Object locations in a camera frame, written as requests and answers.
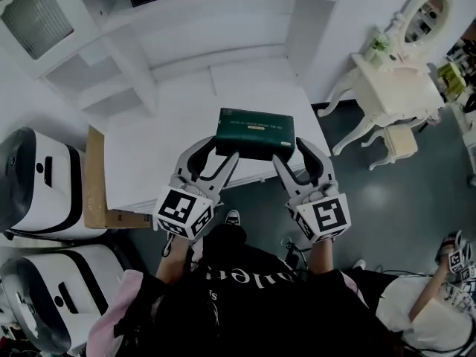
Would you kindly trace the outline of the white table top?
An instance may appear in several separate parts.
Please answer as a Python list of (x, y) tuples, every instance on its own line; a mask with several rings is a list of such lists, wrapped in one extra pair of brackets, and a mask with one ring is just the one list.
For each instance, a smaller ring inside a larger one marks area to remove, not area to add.
[(179, 156), (215, 135), (222, 108), (290, 115), (296, 136), (331, 154), (286, 58), (234, 62), (165, 80), (158, 84), (157, 104), (157, 115), (111, 128), (105, 136), (110, 209), (151, 214)]

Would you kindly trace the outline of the yellow green box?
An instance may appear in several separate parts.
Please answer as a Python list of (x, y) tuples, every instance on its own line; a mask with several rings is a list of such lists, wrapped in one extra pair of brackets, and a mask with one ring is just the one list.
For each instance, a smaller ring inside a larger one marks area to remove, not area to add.
[(466, 81), (457, 65), (450, 61), (437, 69), (437, 77), (443, 81), (443, 93), (454, 97), (466, 89)]

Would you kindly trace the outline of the cream vanity stool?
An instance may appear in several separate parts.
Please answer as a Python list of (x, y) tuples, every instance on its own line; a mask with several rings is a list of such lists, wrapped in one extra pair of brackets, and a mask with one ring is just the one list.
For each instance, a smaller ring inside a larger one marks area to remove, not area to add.
[(376, 130), (370, 138), (361, 143), (362, 148), (369, 147), (375, 140), (382, 138), (387, 148), (387, 156), (380, 161), (373, 162), (368, 170), (377, 166), (394, 164), (397, 160), (409, 158), (418, 151), (418, 146), (412, 128), (407, 124), (386, 126)]

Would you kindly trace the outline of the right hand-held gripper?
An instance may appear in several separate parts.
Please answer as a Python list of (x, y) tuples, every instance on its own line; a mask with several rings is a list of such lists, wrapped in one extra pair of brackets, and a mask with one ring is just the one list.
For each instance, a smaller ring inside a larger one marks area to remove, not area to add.
[(332, 181), (333, 164), (310, 141), (296, 137), (296, 145), (303, 156), (306, 180), (298, 178), (279, 155), (272, 156), (277, 175), (290, 197), (286, 207), (310, 243), (338, 237), (351, 226), (351, 219), (347, 197), (339, 193), (338, 182)]

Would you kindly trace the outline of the person's left forearm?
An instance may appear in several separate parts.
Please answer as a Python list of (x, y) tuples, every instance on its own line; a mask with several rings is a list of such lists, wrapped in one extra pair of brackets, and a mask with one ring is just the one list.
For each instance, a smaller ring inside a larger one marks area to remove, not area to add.
[(193, 241), (175, 237), (170, 243), (170, 252), (161, 258), (155, 277), (168, 286), (180, 281), (190, 272), (188, 254)]

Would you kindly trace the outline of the white black service robot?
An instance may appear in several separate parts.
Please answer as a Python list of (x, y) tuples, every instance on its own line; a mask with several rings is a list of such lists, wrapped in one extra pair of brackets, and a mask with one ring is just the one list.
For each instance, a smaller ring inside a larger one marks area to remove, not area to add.
[(0, 233), (74, 242), (105, 234), (83, 215), (84, 153), (30, 127), (0, 142)]
[(0, 285), (37, 349), (73, 356), (109, 308), (123, 272), (111, 248), (84, 245), (8, 260), (0, 267)]

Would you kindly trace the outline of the green tissues pack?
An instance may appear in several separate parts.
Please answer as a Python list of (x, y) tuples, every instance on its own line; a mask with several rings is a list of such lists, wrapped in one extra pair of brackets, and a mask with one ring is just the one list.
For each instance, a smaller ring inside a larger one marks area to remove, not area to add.
[(214, 137), (216, 154), (271, 161), (280, 156), (289, 161), (295, 151), (294, 118), (268, 112), (221, 108)]

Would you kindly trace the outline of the person's right forearm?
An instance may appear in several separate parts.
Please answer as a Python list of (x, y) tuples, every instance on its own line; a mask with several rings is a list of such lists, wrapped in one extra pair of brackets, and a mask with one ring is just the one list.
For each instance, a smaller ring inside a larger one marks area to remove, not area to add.
[(312, 274), (326, 274), (334, 270), (333, 263), (333, 238), (327, 238), (312, 244), (308, 269)]

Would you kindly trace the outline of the small potted white flowers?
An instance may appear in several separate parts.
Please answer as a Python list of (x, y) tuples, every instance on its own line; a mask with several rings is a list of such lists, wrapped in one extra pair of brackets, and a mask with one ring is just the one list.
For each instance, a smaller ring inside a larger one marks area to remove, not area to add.
[(390, 62), (390, 43), (387, 35), (378, 28), (373, 28), (370, 32), (370, 41), (364, 52), (364, 60), (372, 66), (379, 68)]

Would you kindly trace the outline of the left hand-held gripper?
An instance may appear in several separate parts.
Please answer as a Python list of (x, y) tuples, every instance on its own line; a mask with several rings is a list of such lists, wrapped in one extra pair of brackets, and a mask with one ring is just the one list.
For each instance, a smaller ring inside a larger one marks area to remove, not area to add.
[(153, 227), (177, 237), (196, 239), (214, 217), (220, 192), (228, 184), (239, 152), (229, 155), (211, 176), (202, 176), (215, 137), (196, 142), (178, 158), (170, 183), (164, 186), (152, 213)]

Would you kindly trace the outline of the person's black pink shirt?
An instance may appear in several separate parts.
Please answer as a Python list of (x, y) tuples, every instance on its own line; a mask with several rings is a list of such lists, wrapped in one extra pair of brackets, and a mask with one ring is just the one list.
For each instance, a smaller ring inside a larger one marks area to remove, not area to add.
[(216, 226), (172, 286), (125, 271), (86, 357), (402, 357), (349, 275), (300, 277), (245, 239), (240, 226)]

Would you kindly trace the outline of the oval vanity mirror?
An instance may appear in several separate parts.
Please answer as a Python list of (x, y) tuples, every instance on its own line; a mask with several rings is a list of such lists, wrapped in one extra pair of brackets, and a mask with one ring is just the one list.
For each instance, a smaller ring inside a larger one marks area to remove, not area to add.
[(427, 57), (448, 31), (452, 0), (408, 0), (387, 30), (404, 60)]

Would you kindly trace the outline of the white shelf cabinet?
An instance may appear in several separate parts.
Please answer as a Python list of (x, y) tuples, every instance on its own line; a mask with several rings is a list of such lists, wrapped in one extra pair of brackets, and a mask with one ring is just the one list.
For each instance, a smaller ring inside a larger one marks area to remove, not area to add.
[[(158, 110), (160, 82), (285, 57), (309, 76), (338, 0), (57, 0), (74, 32), (34, 60), (0, 19), (0, 47), (100, 131)], [(0, 0), (0, 14), (12, 0)]]

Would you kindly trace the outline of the cream vanity table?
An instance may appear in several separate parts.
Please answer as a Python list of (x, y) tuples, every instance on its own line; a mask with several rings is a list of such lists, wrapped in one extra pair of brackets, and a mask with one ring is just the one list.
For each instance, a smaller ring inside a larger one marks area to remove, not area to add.
[(352, 54), (351, 58), (356, 66), (335, 84), (328, 107), (319, 109), (318, 116), (330, 115), (344, 93), (352, 91), (364, 117), (332, 148), (333, 155), (339, 155), (345, 146), (366, 135), (374, 126), (385, 128), (399, 120), (410, 119), (422, 123), (435, 118), (438, 110), (444, 107), (427, 65), (423, 66), (423, 71), (411, 67), (384, 71), (361, 54)]

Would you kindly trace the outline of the ribbed glass cabinet door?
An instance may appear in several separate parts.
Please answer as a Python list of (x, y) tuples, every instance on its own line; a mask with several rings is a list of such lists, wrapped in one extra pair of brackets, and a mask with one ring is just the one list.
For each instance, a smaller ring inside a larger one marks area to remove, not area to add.
[(57, 0), (12, 0), (0, 19), (34, 60), (74, 32)]

